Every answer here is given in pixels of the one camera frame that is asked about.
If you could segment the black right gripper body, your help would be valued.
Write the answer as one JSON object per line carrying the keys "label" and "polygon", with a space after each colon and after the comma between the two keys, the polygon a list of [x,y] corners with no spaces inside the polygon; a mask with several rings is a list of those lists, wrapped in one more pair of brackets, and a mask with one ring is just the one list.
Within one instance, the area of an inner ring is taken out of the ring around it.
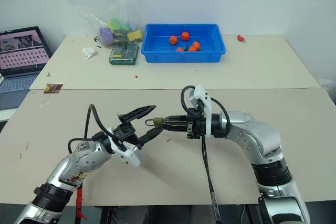
{"label": "black right gripper body", "polygon": [[197,109],[188,109],[187,113],[187,138],[200,139],[206,133],[206,117]]}

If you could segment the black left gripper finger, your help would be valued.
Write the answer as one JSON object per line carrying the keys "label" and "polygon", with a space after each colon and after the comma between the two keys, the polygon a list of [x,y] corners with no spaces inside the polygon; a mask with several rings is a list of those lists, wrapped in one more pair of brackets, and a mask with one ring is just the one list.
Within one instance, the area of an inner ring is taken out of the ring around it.
{"label": "black left gripper finger", "polygon": [[154,127],[147,131],[144,135],[139,138],[140,146],[144,146],[147,142],[156,138],[162,132],[161,127]]}
{"label": "black left gripper finger", "polygon": [[135,119],[141,119],[148,115],[156,108],[156,105],[147,105],[140,108],[136,108],[133,111],[126,114],[118,114],[118,119],[122,124],[130,123]]}

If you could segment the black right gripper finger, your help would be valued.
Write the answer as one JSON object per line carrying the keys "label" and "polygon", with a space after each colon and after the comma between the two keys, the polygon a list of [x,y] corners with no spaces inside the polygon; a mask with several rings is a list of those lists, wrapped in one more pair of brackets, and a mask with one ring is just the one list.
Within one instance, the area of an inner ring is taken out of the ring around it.
{"label": "black right gripper finger", "polygon": [[162,123],[188,123],[186,115],[170,115],[162,119]]}
{"label": "black right gripper finger", "polygon": [[158,127],[172,132],[187,132],[188,122],[162,122]]}

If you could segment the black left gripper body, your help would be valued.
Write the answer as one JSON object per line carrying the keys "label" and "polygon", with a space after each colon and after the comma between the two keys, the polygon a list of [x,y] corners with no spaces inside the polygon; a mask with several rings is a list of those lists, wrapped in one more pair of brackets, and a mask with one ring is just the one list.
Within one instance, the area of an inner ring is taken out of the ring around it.
{"label": "black left gripper body", "polygon": [[115,141],[115,145],[119,149],[126,149],[124,142],[130,143],[134,146],[140,147],[140,141],[137,135],[135,134],[135,128],[133,125],[129,123],[122,123],[118,125],[113,130],[114,136],[117,138]]}

